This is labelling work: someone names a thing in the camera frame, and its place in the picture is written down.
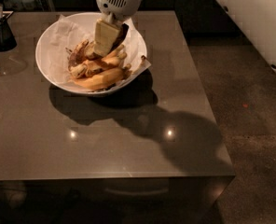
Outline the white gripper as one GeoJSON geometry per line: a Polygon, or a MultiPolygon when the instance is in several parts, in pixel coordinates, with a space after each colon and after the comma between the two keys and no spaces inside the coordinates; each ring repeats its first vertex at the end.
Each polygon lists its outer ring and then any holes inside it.
{"type": "Polygon", "coordinates": [[[96,0],[102,19],[96,21],[94,52],[104,57],[112,49],[121,28],[111,23],[124,22],[134,15],[143,0],[96,0]]]}

